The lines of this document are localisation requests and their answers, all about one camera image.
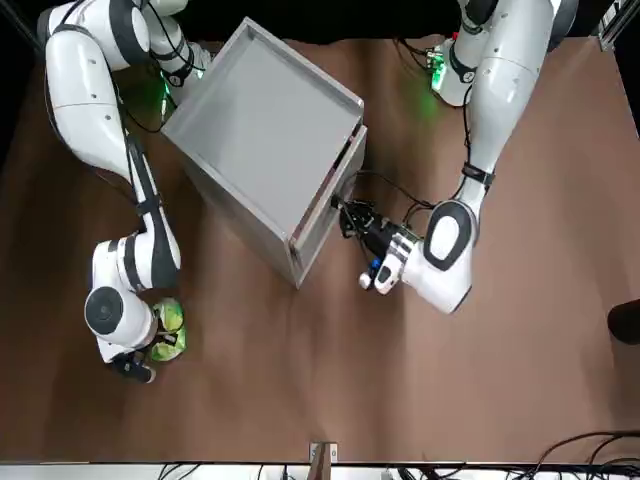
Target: black wire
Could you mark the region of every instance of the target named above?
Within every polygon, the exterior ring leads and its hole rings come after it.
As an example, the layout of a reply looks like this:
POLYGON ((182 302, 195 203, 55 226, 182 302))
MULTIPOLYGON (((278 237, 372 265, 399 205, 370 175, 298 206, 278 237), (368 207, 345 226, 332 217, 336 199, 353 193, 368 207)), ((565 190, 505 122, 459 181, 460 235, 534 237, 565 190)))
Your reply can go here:
POLYGON ((593 465, 593 462, 595 462, 596 457, 598 456, 598 453, 600 453, 604 447, 606 447, 610 443, 613 443, 613 442, 615 442, 617 440, 620 440, 621 438, 624 438, 624 437, 620 437, 620 436, 616 435, 615 437, 612 437, 612 438, 610 438, 608 440, 605 440, 600 445, 598 445, 598 447, 593 451, 593 453, 589 457, 589 460, 588 460, 589 465, 593 465))
POLYGON ((457 470, 451 472, 451 473, 447 473, 446 475, 438 475, 438 477, 440 478, 440 480, 444 480, 445 478, 451 478, 453 477, 456 473, 460 473, 462 470, 464 470, 464 468, 467 466, 467 462, 463 462, 462 464, 460 464, 460 467, 458 467, 457 470))
POLYGON ((121 106, 122 106, 124 112, 127 114, 127 116, 133 121, 133 123, 138 125, 141 129, 143 129, 147 133, 158 133, 158 132, 160 132, 162 130, 162 127, 164 127, 165 123, 167 123, 167 122, 160 122, 160 126, 159 127, 151 129, 149 127, 144 126, 142 123, 140 123, 138 121, 138 119, 133 116, 133 114, 129 111, 129 109, 126 107, 126 105, 124 103, 121 103, 121 106))
POLYGON ((169 464, 166 464, 164 467, 162 467, 162 471, 160 472, 161 475, 158 476, 158 480, 164 480, 165 478, 167 478, 171 473, 175 472, 178 468, 182 467, 183 464, 182 463, 178 463, 176 465, 174 465, 172 468, 170 468, 169 470, 167 470, 166 472, 164 472, 164 469, 166 467, 168 467, 169 464))
POLYGON ((164 26, 164 23, 162 23, 162 19, 160 18, 160 15, 158 15, 158 12, 156 11, 155 7, 153 6, 153 4, 151 2, 147 3, 147 6, 151 9, 151 11, 153 11, 153 14, 156 16, 156 18, 158 19, 158 23, 160 24, 160 27, 162 28, 162 31, 164 32, 165 37, 167 37, 167 40, 169 41, 169 45, 171 45, 171 48, 173 49, 173 52, 178 56, 178 58, 180 58, 180 60, 182 60, 184 63, 186 63, 187 65, 189 65, 191 68, 195 69, 195 70, 199 70, 201 72, 204 72, 205 69, 204 68, 200 68, 200 67, 196 67, 192 62, 190 62, 189 60, 186 60, 182 54, 178 51, 178 49, 176 48, 176 46, 173 44, 173 42, 171 41, 171 36, 169 35, 169 32, 167 32, 166 27, 164 26))
POLYGON ((521 474, 519 477, 516 477, 514 480, 520 480, 522 478, 530 478, 533 479, 535 477, 535 475, 540 471, 540 468, 542 467, 542 464, 544 463, 544 461, 546 460, 546 458, 551 455, 551 453, 553 453, 554 450, 563 447, 569 443, 572 442, 576 442, 578 440, 584 440, 586 438, 592 438, 592 437, 603 437, 603 436, 610 436, 610 437, 616 437, 616 436, 620 436, 620 437, 632 437, 632 438, 640 438, 640 430, 618 430, 618 431, 595 431, 595 432, 589 432, 589 433, 583 433, 580 435, 575 435, 573 437, 567 438, 565 440, 562 440, 560 442, 554 443, 553 445, 551 445, 549 448, 547 448, 544 453, 540 456, 540 459, 538 460, 538 463, 536 464, 535 467, 527 470, 526 472, 524 472, 523 474, 521 474))
MULTIPOLYGON (((464 98, 462 100, 462 120, 464 122, 464 146, 467 149, 467 160, 465 162, 465 165, 469 165, 471 163, 471 132, 469 130, 469 121, 467 119, 467 101, 469 100, 469 94, 471 93, 472 88, 473 88, 473 85, 469 85, 469 88, 465 92, 464 98)), ((465 176, 462 178, 462 181, 460 182, 460 185, 458 185, 458 188, 456 189, 455 193, 451 195, 450 200, 453 200, 460 194, 466 182, 467 182, 467 177, 465 176)))
POLYGON ((434 208, 434 205, 432 203, 427 202, 426 200, 418 200, 416 197, 411 195, 405 188, 403 188, 400 185, 398 185, 397 183, 395 183, 393 180, 391 180, 386 175, 383 175, 382 173, 376 172, 375 170, 358 170, 357 172, 354 172, 353 174, 351 174, 351 176, 349 178, 347 178, 347 180, 345 181, 345 184, 347 182, 351 181, 354 178, 361 177, 361 176, 364 176, 364 175, 372 175, 374 177, 381 178, 386 183, 388 183, 389 185, 391 185, 395 189, 397 189, 400 192, 402 192, 407 198, 409 198, 410 200, 413 200, 414 203, 417 203, 418 205, 422 205, 425 208, 430 208, 430 209, 434 208))
POLYGON ((416 213, 423 212, 423 211, 428 212, 430 210, 433 210, 433 209, 432 208, 425 208, 425 207, 422 207, 422 206, 417 205, 417 204, 414 203, 413 205, 411 205, 409 207, 409 210, 407 210, 407 213, 404 215, 404 218, 402 219, 402 224, 410 226, 411 219, 414 217, 414 215, 416 213))
POLYGON ((396 49, 396 53, 398 54, 398 58, 400 59, 400 63, 402 64, 402 67, 412 75, 422 75, 421 73, 416 72, 415 69, 411 66, 411 64, 407 62, 407 59, 404 58, 404 56, 402 55, 402 52, 400 51, 400 43, 398 42, 398 40, 396 39, 393 40, 393 46, 396 49))
POLYGON ((162 466, 162 470, 160 470, 160 473, 158 474, 158 480, 162 480, 164 471, 166 470, 167 466, 168 465, 166 463, 162 466))
POLYGON ((180 478, 178 478, 178 480, 184 480, 185 478, 187 478, 189 475, 191 475, 193 472, 195 472, 198 468, 200 468, 202 466, 201 463, 198 463, 195 467, 193 467, 191 470, 189 470, 187 473, 185 473, 184 475, 182 475, 180 478))
POLYGON ((412 53, 415 53, 416 55, 422 55, 424 57, 427 56, 427 52, 425 52, 424 50, 421 50, 421 49, 416 48, 413 45, 409 44, 409 42, 407 42, 406 38, 399 38, 398 42, 400 42, 402 44, 402 46, 405 47, 407 50, 409 50, 412 53))
POLYGON ((64 14, 64 17, 62 17, 62 20, 60 21, 60 25, 63 25, 64 23, 66 23, 69 17, 71 16, 71 14, 74 12, 74 10, 76 10, 83 2, 84 0, 76 0, 74 4, 71 5, 71 8, 67 10, 67 13, 64 14))

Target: open box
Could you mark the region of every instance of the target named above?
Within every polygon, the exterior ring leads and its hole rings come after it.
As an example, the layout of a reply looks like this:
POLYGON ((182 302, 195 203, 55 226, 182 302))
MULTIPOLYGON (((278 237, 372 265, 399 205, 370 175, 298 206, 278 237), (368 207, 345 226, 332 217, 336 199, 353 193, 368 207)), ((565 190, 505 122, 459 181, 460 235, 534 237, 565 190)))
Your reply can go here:
POLYGON ((208 204, 299 287, 360 169, 364 102, 245 18, 162 129, 208 204))

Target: cable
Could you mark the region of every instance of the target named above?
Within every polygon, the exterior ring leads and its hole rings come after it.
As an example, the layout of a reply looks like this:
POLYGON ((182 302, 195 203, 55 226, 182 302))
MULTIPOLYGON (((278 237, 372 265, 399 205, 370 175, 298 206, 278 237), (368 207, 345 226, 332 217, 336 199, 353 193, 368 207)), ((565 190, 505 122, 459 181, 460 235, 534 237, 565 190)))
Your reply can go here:
POLYGON ((178 480, 184 480, 185 478, 187 478, 189 475, 191 475, 193 472, 195 472, 198 468, 200 468, 202 466, 201 463, 196 464, 195 467, 193 467, 191 470, 189 470, 187 473, 185 473, 184 475, 182 475, 180 478, 178 478, 178 480))
POLYGON ((60 21, 60 25, 63 25, 65 23, 67 23, 67 20, 69 19, 69 17, 71 16, 71 14, 84 2, 84 0, 76 0, 74 2, 73 5, 71 5, 71 8, 69 8, 69 10, 67 10, 67 13, 64 14, 64 16, 62 17, 62 20, 60 21))
POLYGON ((175 464, 172 468, 170 468, 169 470, 167 470, 166 472, 164 471, 165 468, 167 468, 169 466, 169 464, 165 464, 162 467, 162 470, 160 471, 160 475, 158 475, 158 480, 164 480, 165 478, 167 478, 171 473, 175 472, 178 468, 182 467, 183 464, 182 463, 177 463, 175 464))
POLYGON ((167 468, 167 464, 165 463, 162 466, 162 470, 160 470, 160 473, 158 474, 158 480, 162 480, 162 478, 164 478, 164 471, 166 470, 166 468, 167 468))
POLYGON ((432 203, 427 202, 426 200, 418 200, 416 197, 411 195, 404 187, 401 187, 400 185, 395 183, 393 180, 391 180, 386 175, 383 175, 382 173, 376 172, 375 170, 358 170, 357 172, 352 173, 351 176, 349 176, 349 178, 347 178, 347 180, 345 181, 345 184, 347 182, 351 181, 354 178, 361 177, 361 176, 364 176, 364 175, 372 175, 374 177, 381 178, 386 183, 388 183, 389 185, 391 185, 395 189, 397 189, 400 192, 402 192, 407 198, 409 198, 410 200, 413 200, 413 202, 417 203, 418 205, 422 205, 423 207, 429 208, 429 209, 432 209, 435 206, 432 203))
MULTIPOLYGON (((467 103, 468 103, 467 101, 469 100, 469 94, 471 93, 472 88, 473 88, 473 85, 469 85, 469 88, 465 92, 464 98, 462 100, 462 121, 464 122, 464 146, 467 149, 467 160, 465 162, 465 165, 471 164, 471 132, 469 130, 469 121, 467 119, 467 103)), ((458 188, 456 189, 455 193, 451 195, 450 200, 453 200, 460 194, 466 181, 467 181, 467 177, 465 176, 462 178, 462 181, 460 182, 460 185, 458 185, 458 188)))
POLYGON ((403 63, 404 63, 404 57, 402 56, 402 54, 400 53, 400 45, 404 46, 405 48, 407 48, 407 52, 409 53, 409 56, 411 57, 411 59, 414 61, 414 63, 418 66, 418 68, 424 72, 424 73, 429 73, 429 70, 427 69, 426 65, 423 65, 422 63, 420 63, 420 60, 418 60, 418 58, 416 57, 416 55, 424 55, 424 52, 420 52, 416 49, 411 50, 411 48, 409 48, 409 45, 406 43, 402 43, 401 40, 399 39, 394 39, 393 43, 396 47, 396 50, 398 51, 398 55, 400 55, 400 58, 402 59, 403 63))
POLYGON ((444 480, 445 478, 451 478, 453 477, 456 473, 460 473, 465 467, 467 466, 467 462, 463 462, 460 467, 458 467, 457 470, 451 472, 451 473, 447 473, 446 475, 438 475, 438 477, 440 477, 440 480, 444 480))
POLYGON ((619 436, 621 438, 622 437, 640 438, 640 430, 595 431, 595 432, 583 433, 581 435, 575 435, 573 437, 567 438, 566 440, 562 440, 560 442, 554 443, 549 448, 547 448, 544 451, 544 453, 540 456, 540 459, 538 460, 538 463, 535 465, 535 467, 525 471, 519 477, 516 477, 514 480, 520 480, 522 478, 533 479, 536 476, 536 474, 540 471, 540 468, 542 467, 542 464, 544 463, 546 458, 549 455, 551 455, 551 453, 553 453, 554 450, 560 447, 563 447, 569 443, 576 442, 578 440, 584 440, 586 438, 602 437, 602 436, 610 436, 610 437, 619 436))
POLYGON ((401 43, 402 46, 404 46, 407 50, 409 50, 412 53, 415 53, 416 55, 422 55, 424 57, 427 56, 427 53, 424 50, 420 50, 419 48, 416 48, 413 45, 410 45, 409 42, 407 42, 406 38, 398 38, 398 42, 401 43))
POLYGON ((608 440, 605 440, 604 442, 602 442, 591 454, 591 456, 589 457, 589 460, 587 460, 589 462, 589 465, 593 465, 593 462, 595 462, 596 457, 598 456, 598 453, 600 453, 602 451, 602 449, 604 447, 606 447, 607 445, 609 445, 610 443, 615 442, 616 440, 620 440, 621 438, 624 437, 620 437, 618 435, 616 435, 615 437, 612 437, 608 440))
POLYGON ((171 48, 173 49, 173 52, 178 56, 178 58, 180 58, 180 60, 182 60, 184 63, 186 63, 187 65, 189 65, 191 68, 195 69, 195 70, 199 70, 201 72, 204 72, 205 69, 204 68, 200 68, 200 67, 196 67, 193 62, 190 62, 189 60, 186 60, 182 54, 178 51, 178 49, 176 48, 176 46, 173 44, 173 42, 171 41, 171 36, 169 35, 169 32, 167 32, 166 27, 164 26, 164 23, 162 23, 162 19, 160 18, 160 15, 158 15, 158 12, 156 11, 155 7, 153 6, 153 4, 151 2, 147 3, 147 6, 151 9, 151 11, 153 12, 153 14, 156 16, 156 18, 158 19, 158 23, 160 24, 160 27, 162 28, 162 31, 164 32, 165 37, 167 37, 167 40, 169 41, 169 45, 171 45, 171 48))
POLYGON ((143 129, 145 132, 147 133, 158 133, 162 130, 162 127, 164 127, 164 125, 167 122, 160 122, 160 126, 158 128, 154 128, 151 129, 149 127, 145 127, 142 123, 140 123, 138 121, 138 119, 136 117, 133 116, 133 114, 129 111, 129 109, 126 107, 126 105, 124 103, 120 104, 124 110, 124 112, 127 114, 127 116, 133 121, 133 123, 135 123, 136 125, 138 125, 141 129, 143 129))

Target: black cable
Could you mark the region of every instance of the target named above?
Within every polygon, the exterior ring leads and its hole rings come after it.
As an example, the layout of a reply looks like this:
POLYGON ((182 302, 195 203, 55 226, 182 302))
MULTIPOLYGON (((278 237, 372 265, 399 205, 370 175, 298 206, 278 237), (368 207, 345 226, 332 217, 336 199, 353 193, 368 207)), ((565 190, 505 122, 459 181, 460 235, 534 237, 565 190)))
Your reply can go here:
POLYGON ((400 51, 400 43, 398 42, 398 40, 396 39, 393 40, 393 46, 396 49, 396 53, 398 54, 398 58, 400 59, 400 63, 402 64, 402 67, 412 75, 422 75, 421 73, 416 72, 415 69, 411 66, 411 64, 407 62, 406 58, 404 58, 404 56, 402 55, 402 52, 400 51))
POLYGON ((412 53, 415 53, 416 55, 422 55, 424 57, 427 56, 427 52, 425 52, 424 50, 421 50, 421 49, 416 48, 413 45, 409 44, 409 42, 407 42, 406 38, 399 38, 398 42, 400 42, 402 44, 402 46, 405 47, 407 50, 409 50, 412 53))
POLYGON ((198 468, 200 468, 202 466, 201 463, 196 464, 195 467, 193 467, 191 470, 189 470, 187 473, 185 473, 184 475, 182 475, 180 478, 178 478, 178 480, 184 480, 185 478, 187 478, 189 475, 191 475, 193 472, 195 472, 198 468))
POLYGON ((462 464, 460 464, 460 467, 458 467, 457 470, 451 472, 451 473, 447 473, 446 475, 438 475, 438 477, 440 478, 440 480, 444 480, 445 478, 451 478, 453 477, 456 473, 460 473, 462 470, 464 470, 464 468, 467 466, 467 462, 463 462, 462 464))
POLYGON ((612 437, 612 438, 610 438, 608 440, 605 440, 600 445, 598 445, 598 447, 593 451, 593 453, 589 457, 589 460, 588 460, 589 465, 593 465, 593 462, 595 462, 596 457, 598 456, 598 453, 600 453, 604 447, 606 447, 607 445, 609 445, 609 444, 611 444, 611 443, 613 443, 613 442, 615 442, 617 440, 620 440, 621 438, 624 438, 624 437, 620 437, 619 435, 616 435, 615 437, 612 437))
POLYGON ((63 25, 67 22, 67 20, 69 19, 69 17, 71 16, 71 14, 76 10, 76 8, 78 8, 82 3, 84 2, 84 0, 76 0, 73 5, 71 5, 71 8, 69 8, 69 10, 67 10, 67 13, 64 14, 64 17, 62 17, 62 20, 60 21, 60 25, 63 25))
POLYGON ((516 477, 514 480, 520 480, 522 478, 529 478, 529 479, 533 479, 536 474, 540 471, 540 468, 542 467, 542 464, 544 463, 544 461, 546 460, 546 458, 551 455, 551 453, 553 453, 554 450, 563 447, 569 443, 572 442, 576 442, 578 440, 584 440, 586 438, 592 438, 592 437, 603 437, 603 436, 609 436, 609 437, 616 437, 616 436, 620 436, 620 437, 633 437, 633 438, 640 438, 640 430, 618 430, 618 431, 595 431, 595 432, 589 432, 589 433, 583 433, 580 435, 575 435, 573 437, 567 438, 565 440, 562 440, 560 442, 554 443, 553 445, 551 445, 549 448, 547 448, 544 453, 540 456, 540 459, 538 460, 537 464, 535 465, 535 467, 525 471, 523 474, 521 474, 519 477, 516 477))
POLYGON ((374 177, 381 178, 386 183, 388 183, 389 185, 391 185, 395 189, 397 189, 400 192, 402 192, 407 198, 409 198, 410 200, 413 200, 414 203, 417 203, 418 205, 422 205, 425 208, 431 208, 431 209, 434 208, 434 205, 432 203, 427 202, 426 200, 418 200, 416 197, 411 195, 404 187, 401 187, 400 185, 395 183, 393 180, 391 180, 386 175, 383 175, 382 173, 376 172, 375 170, 358 170, 357 172, 352 173, 351 176, 349 176, 349 178, 347 178, 347 180, 345 181, 345 184, 347 182, 351 181, 354 178, 361 177, 361 176, 364 176, 364 175, 372 175, 374 177))
POLYGON ((140 123, 138 121, 138 119, 136 117, 133 116, 133 114, 129 111, 129 109, 126 107, 126 105, 124 103, 120 104, 124 110, 124 112, 127 114, 127 116, 133 121, 133 123, 135 123, 136 125, 138 125, 141 129, 143 129, 145 132, 147 133, 158 133, 162 130, 162 127, 164 127, 165 123, 167 122, 160 122, 160 126, 154 129, 151 129, 149 127, 144 126, 142 123, 140 123))
MULTIPOLYGON (((467 119, 467 103, 468 103, 467 101, 469 100, 469 94, 471 93, 472 88, 473 88, 473 85, 469 85, 469 88, 467 88, 467 91, 465 92, 464 98, 462 100, 462 120, 464 122, 464 146, 467 149, 467 160, 465 162, 465 165, 469 165, 471 163, 471 132, 469 130, 469 121, 467 119)), ((467 181, 467 177, 463 177, 462 181, 460 182, 460 185, 458 185, 457 190, 453 195, 451 195, 450 200, 453 200, 460 194, 466 181, 467 181)))
POLYGON ((204 72, 205 69, 204 68, 200 68, 200 67, 196 67, 193 62, 190 62, 189 60, 186 60, 182 54, 178 51, 178 49, 176 48, 176 46, 173 44, 173 42, 171 41, 171 36, 169 35, 169 32, 167 32, 166 27, 164 26, 164 23, 162 23, 162 19, 160 18, 160 15, 158 15, 158 12, 156 11, 155 7, 153 6, 153 4, 151 2, 147 3, 147 6, 151 9, 151 11, 153 12, 153 14, 156 16, 156 18, 158 19, 158 23, 160 24, 160 27, 162 28, 162 31, 164 32, 165 37, 167 37, 167 40, 169 41, 169 45, 171 45, 171 48, 173 49, 173 52, 178 56, 178 58, 180 58, 180 60, 182 60, 184 63, 186 63, 187 65, 189 65, 191 68, 195 69, 195 70, 199 70, 201 72, 204 72))
POLYGON ((167 466, 168 465, 166 463, 162 466, 162 470, 160 470, 160 473, 158 474, 158 480, 162 480, 162 478, 164 478, 164 471, 166 470, 167 466))
POLYGON ((42 55, 44 48, 38 41, 38 38, 29 24, 24 20, 25 16, 18 6, 8 0, 0 0, 0 10, 4 13, 6 19, 13 23, 16 31, 22 36, 25 42, 31 45, 36 55, 42 55))
POLYGON ((171 467, 169 470, 167 470, 166 472, 164 472, 164 469, 166 467, 168 467, 169 464, 165 464, 164 467, 162 467, 162 471, 160 472, 161 475, 158 476, 158 480, 164 480, 165 478, 167 478, 170 474, 172 474, 173 472, 175 472, 178 468, 182 467, 183 464, 182 463, 177 463, 175 464, 173 467, 171 467))

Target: black stripe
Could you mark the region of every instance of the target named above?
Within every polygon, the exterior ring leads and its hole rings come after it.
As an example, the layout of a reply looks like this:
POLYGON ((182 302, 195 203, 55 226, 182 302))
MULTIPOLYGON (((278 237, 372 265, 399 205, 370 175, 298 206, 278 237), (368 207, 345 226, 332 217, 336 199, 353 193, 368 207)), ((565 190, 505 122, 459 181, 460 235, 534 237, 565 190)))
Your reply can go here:
POLYGON ((140 281, 140 275, 138 275, 138 269, 136 268, 136 236, 129 235, 124 244, 124 271, 127 273, 127 278, 131 287, 137 292, 144 290, 144 286, 140 281))
POLYGON ((476 76, 476 69, 467 67, 457 57, 456 42, 453 42, 453 45, 451 45, 451 48, 449 49, 449 63, 451 63, 451 68, 453 68, 453 71, 458 74, 462 83, 473 82, 473 79, 476 76))
MULTIPOLYGON (((142 192, 145 198, 153 198, 155 194, 145 166, 142 145, 132 136, 127 137, 127 140, 131 160, 138 173, 142 192)), ((167 237, 164 222, 160 215, 160 206, 156 205, 155 208, 150 210, 149 214, 151 215, 154 233, 153 254, 151 258, 151 286, 154 288, 174 287, 178 280, 178 268, 173 261, 169 238, 167 237)))
POLYGON ((129 65, 137 65, 149 61, 149 52, 145 52, 136 38, 131 18, 137 7, 131 0, 111 0, 109 2, 109 21, 122 58, 129 65))

